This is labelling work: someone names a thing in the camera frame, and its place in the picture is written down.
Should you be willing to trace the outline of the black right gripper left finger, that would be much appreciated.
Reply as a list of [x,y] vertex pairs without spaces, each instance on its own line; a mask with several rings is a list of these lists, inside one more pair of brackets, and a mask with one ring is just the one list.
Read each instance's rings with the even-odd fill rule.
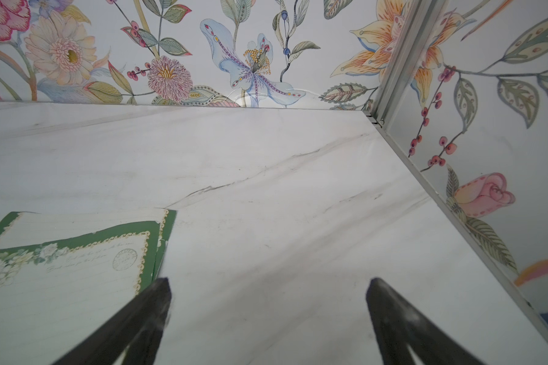
[[157,278],[56,364],[153,364],[167,324],[172,293]]

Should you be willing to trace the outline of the green bordered letter paper underneath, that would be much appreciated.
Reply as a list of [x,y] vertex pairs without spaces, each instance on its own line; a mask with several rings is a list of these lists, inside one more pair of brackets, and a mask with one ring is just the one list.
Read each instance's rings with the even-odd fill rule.
[[13,211],[0,221],[0,249],[65,240],[121,224],[154,221],[159,228],[153,275],[157,277],[176,218],[175,210],[162,208],[98,214],[39,214]]

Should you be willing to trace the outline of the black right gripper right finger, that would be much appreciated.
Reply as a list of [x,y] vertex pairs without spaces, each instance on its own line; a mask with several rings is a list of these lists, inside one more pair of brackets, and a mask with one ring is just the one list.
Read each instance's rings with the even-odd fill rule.
[[481,364],[381,278],[365,295],[376,342],[385,364]]

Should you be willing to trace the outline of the aluminium corner frame post right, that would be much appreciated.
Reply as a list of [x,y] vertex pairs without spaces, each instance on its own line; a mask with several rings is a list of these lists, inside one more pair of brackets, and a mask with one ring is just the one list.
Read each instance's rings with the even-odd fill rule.
[[429,38],[440,16],[446,9],[444,0],[413,1],[406,18],[403,33],[397,42],[387,71],[376,94],[369,116],[380,127],[386,127],[391,114],[418,68],[418,62],[428,49]]

